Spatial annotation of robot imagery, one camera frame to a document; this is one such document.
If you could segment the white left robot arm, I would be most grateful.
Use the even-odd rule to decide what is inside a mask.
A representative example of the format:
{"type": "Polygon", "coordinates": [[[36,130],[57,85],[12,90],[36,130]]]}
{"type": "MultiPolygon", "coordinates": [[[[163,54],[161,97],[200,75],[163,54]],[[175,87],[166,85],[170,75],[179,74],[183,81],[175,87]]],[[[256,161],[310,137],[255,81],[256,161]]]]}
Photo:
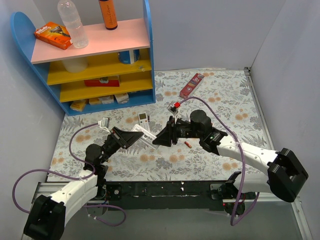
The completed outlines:
{"type": "Polygon", "coordinates": [[[40,195],[33,203],[23,233],[34,240],[59,240],[68,221],[91,199],[106,196],[104,165],[119,149],[127,149],[142,136],[141,131],[113,127],[103,145],[90,144],[85,164],[76,180],[49,196],[40,195]]]}

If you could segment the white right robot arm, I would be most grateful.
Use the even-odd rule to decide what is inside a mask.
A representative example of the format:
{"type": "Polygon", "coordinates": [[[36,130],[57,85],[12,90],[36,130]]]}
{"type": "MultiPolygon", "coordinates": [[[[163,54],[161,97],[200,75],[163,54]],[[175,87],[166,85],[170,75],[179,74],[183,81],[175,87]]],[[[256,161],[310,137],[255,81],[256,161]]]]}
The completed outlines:
{"type": "Polygon", "coordinates": [[[248,143],[237,143],[226,132],[212,126],[203,110],[194,110],[190,120],[170,116],[165,128],[156,135],[154,145],[171,147],[179,138],[199,139],[199,145],[208,153],[229,157],[259,170],[264,176],[257,180],[236,178],[226,186],[227,195],[237,199],[244,192],[272,193],[279,199],[292,203],[309,175],[295,153],[287,148],[281,151],[259,148],[248,143]]]}

